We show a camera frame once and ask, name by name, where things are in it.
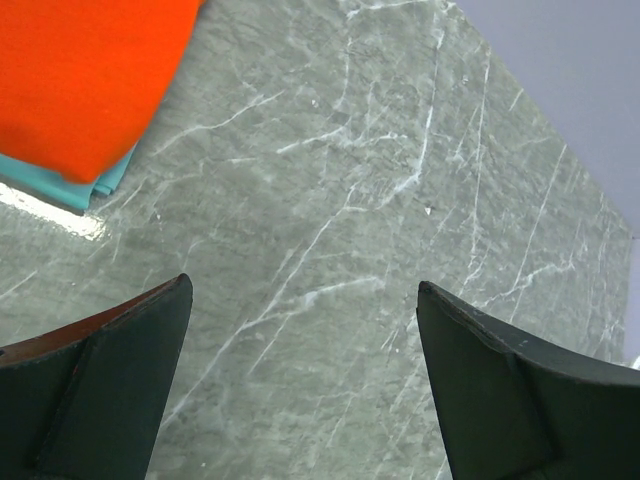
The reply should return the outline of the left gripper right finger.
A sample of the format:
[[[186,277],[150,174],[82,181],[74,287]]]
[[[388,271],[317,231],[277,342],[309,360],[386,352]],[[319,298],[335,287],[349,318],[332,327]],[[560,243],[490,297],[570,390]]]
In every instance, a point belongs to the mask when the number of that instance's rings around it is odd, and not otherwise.
[[[416,314],[453,478],[638,478],[637,370],[557,346],[431,282]]]

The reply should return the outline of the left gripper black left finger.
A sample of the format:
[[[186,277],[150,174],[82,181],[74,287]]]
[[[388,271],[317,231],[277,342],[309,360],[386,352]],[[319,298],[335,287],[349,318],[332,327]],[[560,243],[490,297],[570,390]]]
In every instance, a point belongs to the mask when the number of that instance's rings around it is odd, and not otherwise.
[[[2,347],[2,478],[144,478],[192,304],[181,274]]]

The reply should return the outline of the orange t-shirt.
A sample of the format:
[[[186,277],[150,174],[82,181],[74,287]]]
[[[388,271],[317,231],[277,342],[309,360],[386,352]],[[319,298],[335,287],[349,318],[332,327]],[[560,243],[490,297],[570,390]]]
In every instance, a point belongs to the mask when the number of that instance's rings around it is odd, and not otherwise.
[[[2,154],[96,180],[144,135],[203,5],[2,2]]]

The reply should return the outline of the folded mint green t-shirt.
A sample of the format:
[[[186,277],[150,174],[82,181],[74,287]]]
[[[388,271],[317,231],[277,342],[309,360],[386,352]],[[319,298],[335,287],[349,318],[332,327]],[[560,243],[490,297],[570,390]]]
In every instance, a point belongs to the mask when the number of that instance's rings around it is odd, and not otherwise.
[[[84,212],[89,208],[94,194],[108,196],[116,190],[134,150],[132,148],[114,167],[89,184],[70,183],[54,171],[6,155],[1,156],[1,179],[10,186],[53,205]]]

